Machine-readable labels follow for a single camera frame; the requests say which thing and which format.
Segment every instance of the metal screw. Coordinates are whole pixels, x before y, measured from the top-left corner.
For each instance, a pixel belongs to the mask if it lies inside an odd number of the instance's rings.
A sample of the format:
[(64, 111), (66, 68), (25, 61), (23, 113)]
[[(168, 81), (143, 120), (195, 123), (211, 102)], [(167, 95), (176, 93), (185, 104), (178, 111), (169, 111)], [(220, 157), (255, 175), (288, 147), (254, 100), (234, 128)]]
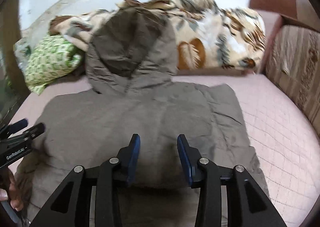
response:
[(81, 172), (82, 170), (83, 170), (83, 167), (82, 167), (82, 166), (76, 166), (75, 169), (74, 169), (74, 171), (75, 171), (76, 173), (79, 173), (79, 172)]
[(119, 159), (118, 159), (118, 158), (110, 158), (109, 162), (110, 162), (111, 164), (116, 164), (116, 163), (119, 162)]
[(201, 158), (200, 163), (205, 165), (209, 163), (209, 160), (207, 158)]
[(241, 165), (237, 165), (237, 166), (236, 166), (236, 171), (238, 171), (238, 172), (243, 172), (243, 171), (244, 171), (244, 167), (241, 166)]

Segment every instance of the green pillow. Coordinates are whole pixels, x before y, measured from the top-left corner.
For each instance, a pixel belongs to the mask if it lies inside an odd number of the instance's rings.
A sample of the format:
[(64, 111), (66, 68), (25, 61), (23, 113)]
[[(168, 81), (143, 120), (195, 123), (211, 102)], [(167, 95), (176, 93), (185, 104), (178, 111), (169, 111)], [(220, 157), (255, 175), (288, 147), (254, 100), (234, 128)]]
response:
[(81, 52), (62, 35), (45, 36), (31, 54), (25, 71), (30, 91), (41, 94), (54, 79), (75, 70), (81, 63)]

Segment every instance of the fleece blanket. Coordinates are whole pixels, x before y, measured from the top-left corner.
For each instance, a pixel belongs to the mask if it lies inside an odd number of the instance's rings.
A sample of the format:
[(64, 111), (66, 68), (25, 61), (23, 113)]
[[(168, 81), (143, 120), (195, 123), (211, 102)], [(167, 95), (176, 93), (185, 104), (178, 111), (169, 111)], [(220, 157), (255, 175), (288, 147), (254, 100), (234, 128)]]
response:
[[(182, 133), (216, 164), (243, 165), (268, 194), (235, 93), (228, 85), (171, 82), (176, 51), (168, 17), (142, 7), (120, 10), (96, 32), (86, 54), (93, 89), (46, 106), (38, 120), (46, 134), (17, 169), (25, 223), (74, 166), (99, 166), (134, 133), (141, 138), (134, 187), (119, 190), (124, 226), (194, 226), (199, 190), (183, 176), (176, 144)], [(225, 189), (222, 201), (226, 225)]]
[[(220, 9), (214, 0), (123, 0), (120, 10), (142, 7), (166, 15), (175, 33), (178, 69), (235, 68), (255, 70), (265, 49), (265, 28), (260, 15), (249, 8)], [(97, 10), (80, 16), (59, 16), (51, 21), (51, 35), (60, 33), (87, 51), (92, 35), (116, 11)]]

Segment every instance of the mattress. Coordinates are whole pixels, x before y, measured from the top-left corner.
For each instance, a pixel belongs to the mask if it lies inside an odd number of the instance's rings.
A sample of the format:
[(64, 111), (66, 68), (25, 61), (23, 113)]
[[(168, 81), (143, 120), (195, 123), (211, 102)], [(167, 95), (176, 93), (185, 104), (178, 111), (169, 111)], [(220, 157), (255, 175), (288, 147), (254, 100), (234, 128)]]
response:
[[(320, 194), (319, 139), (302, 112), (262, 74), (175, 76), (172, 80), (207, 86), (226, 83), (235, 91), (270, 199), (287, 226), (299, 226)], [(40, 96), (30, 94), (12, 122), (27, 118), (31, 126), (53, 97), (90, 88), (85, 76), (61, 78)], [(10, 166), (13, 172), (18, 163)]]

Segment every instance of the human hand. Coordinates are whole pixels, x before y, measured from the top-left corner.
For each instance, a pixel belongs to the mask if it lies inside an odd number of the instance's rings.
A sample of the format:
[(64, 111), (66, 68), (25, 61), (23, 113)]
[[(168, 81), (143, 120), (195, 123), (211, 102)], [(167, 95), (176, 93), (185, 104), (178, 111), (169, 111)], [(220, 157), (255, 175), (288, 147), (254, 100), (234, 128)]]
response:
[(21, 199), (20, 190), (16, 188), (16, 182), (14, 176), (10, 169), (8, 169), (8, 176), (10, 180), (10, 185), (8, 190), (4, 190), (0, 188), (0, 201), (7, 201), (9, 198), (11, 199), (10, 205), (16, 211), (20, 211), (23, 209), (23, 202)]

